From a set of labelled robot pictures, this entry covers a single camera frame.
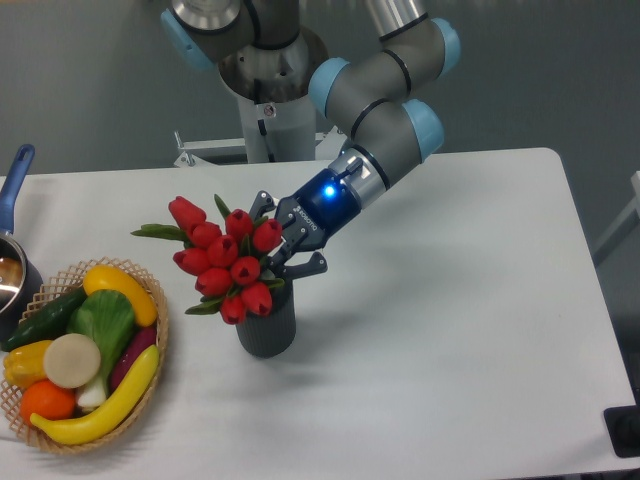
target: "yellow squash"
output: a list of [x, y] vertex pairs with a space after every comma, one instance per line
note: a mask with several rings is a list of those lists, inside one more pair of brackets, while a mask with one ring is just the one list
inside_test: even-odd
[[63, 445], [97, 440], [113, 431], [133, 410], [151, 383], [159, 362], [158, 347], [151, 345], [133, 362], [118, 388], [93, 412], [69, 420], [47, 420], [32, 413], [31, 423]]
[[3, 360], [4, 378], [9, 385], [25, 389], [47, 378], [43, 358], [49, 345], [51, 340], [42, 340], [11, 350]]
[[96, 265], [84, 276], [82, 287], [87, 295], [98, 290], [122, 293], [131, 302], [136, 324], [140, 327], [148, 327], [156, 321], [158, 310], [151, 296], [132, 276], [117, 267]]

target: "dark gray vase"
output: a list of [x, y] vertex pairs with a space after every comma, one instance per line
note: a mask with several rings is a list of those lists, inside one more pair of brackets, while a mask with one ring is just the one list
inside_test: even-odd
[[273, 307], [266, 317], [247, 313], [247, 319], [236, 325], [238, 339], [251, 355], [270, 358], [284, 352], [296, 336], [293, 306], [293, 284], [272, 290]]

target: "white table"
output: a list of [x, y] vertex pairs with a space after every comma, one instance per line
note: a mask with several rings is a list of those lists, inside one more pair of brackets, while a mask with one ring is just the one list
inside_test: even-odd
[[121, 441], [54, 457], [0, 429], [3, 478], [489, 479], [640, 466], [602, 412], [626, 378], [562, 164], [550, 150], [434, 155], [329, 242], [296, 282], [298, 335], [258, 360], [219, 316], [188, 317], [170, 223], [184, 195], [249, 208], [325, 163], [27, 178], [15, 238], [48, 277], [130, 258], [170, 302], [167, 368]]

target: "light blue joint cap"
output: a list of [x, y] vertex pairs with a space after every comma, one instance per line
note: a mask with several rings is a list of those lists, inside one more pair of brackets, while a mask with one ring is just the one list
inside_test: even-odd
[[209, 60], [168, 9], [162, 12], [160, 21], [169, 40], [191, 68], [199, 71], [215, 68], [215, 63]]
[[442, 66], [442, 72], [440, 72], [440, 76], [442, 76], [455, 67], [460, 60], [460, 37], [445, 19], [434, 18], [431, 21], [438, 26], [444, 39], [444, 65]]
[[413, 130], [420, 145], [421, 163], [444, 143], [444, 127], [436, 113], [420, 100], [409, 100], [402, 104], [409, 115]]
[[349, 65], [344, 58], [330, 58], [320, 65], [313, 73], [309, 82], [309, 97], [318, 111], [327, 117], [327, 101], [331, 93], [331, 87], [340, 74], [340, 71]]

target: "gripper logo text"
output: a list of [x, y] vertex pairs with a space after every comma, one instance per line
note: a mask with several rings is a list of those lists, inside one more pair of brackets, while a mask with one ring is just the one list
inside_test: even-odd
[[294, 212], [296, 212], [298, 215], [300, 215], [300, 217], [307, 222], [307, 225], [309, 225], [309, 228], [311, 230], [313, 230], [314, 232], [318, 229], [318, 226], [313, 223], [313, 220], [311, 220], [309, 218], [309, 216], [307, 215], [307, 212], [305, 212], [304, 210], [302, 210], [302, 207], [300, 205], [298, 205], [296, 208], [293, 209]]

